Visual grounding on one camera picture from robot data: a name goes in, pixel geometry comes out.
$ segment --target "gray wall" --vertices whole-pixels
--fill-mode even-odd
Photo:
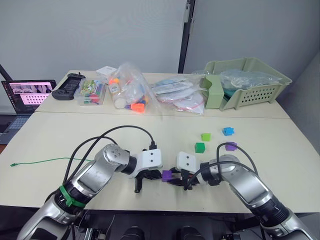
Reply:
[[[197,0],[185,73],[257,57],[293,81],[319,50],[319,0]]]
[[[186,0],[1,0],[0,63],[15,80],[135,63],[177,73]],[[12,111],[0,86],[0,112]]]
[[[280,104],[320,154],[319,52],[281,98]]]

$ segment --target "paper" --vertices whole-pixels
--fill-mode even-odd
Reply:
[[[109,75],[115,72],[117,69],[112,67],[112,66],[104,66],[98,70],[96,70],[97,73],[99,74],[104,74],[104,75]]]

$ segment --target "lime green cube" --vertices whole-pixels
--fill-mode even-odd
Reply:
[[[210,142],[211,141],[211,133],[202,133],[201,140],[204,142]]]
[[[205,150],[206,150],[206,146],[203,142],[197,142],[194,145],[194,151],[197,154],[203,154],[205,152]]]

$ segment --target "game controller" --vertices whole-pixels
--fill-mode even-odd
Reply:
[[[57,89],[52,91],[52,97],[57,100],[72,100],[74,99],[74,94],[77,88],[79,87],[79,83],[81,79],[85,79],[86,77],[76,73],[70,73],[67,75],[67,79],[62,83],[62,85]]]

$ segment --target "green wire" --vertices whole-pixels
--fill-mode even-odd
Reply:
[[[54,160],[59,160],[59,159],[70,159],[70,157],[59,157],[59,158],[53,158],[53,159],[43,160],[43,161],[12,163],[10,166],[14,167],[14,166],[21,165],[21,164],[39,164],[39,163],[44,163],[44,162],[49,162],[49,161],[54,161]]]

